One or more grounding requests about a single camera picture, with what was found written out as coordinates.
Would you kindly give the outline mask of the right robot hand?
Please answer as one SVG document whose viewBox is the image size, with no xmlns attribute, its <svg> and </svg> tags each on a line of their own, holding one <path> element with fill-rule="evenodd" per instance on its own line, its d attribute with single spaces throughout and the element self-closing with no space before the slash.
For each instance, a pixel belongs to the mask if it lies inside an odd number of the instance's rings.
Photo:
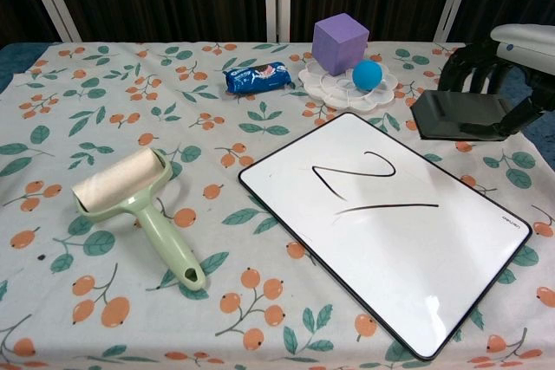
<svg viewBox="0 0 555 370">
<path fill-rule="evenodd" d="M 488 100 L 477 97 L 483 89 L 500 93 L 509 72 L 517 68 L 525 76 L 530 95 L 505 114 L 484 115 Z M 449 99 L 455 93 L 454 115 L 447 117 L 443 140 L 501 141 L 554 110 L 554 28 L 540 24 L 503 24 L 490 36 L 457 49 L 447 60 L 438 89 Z"/>
</svg>

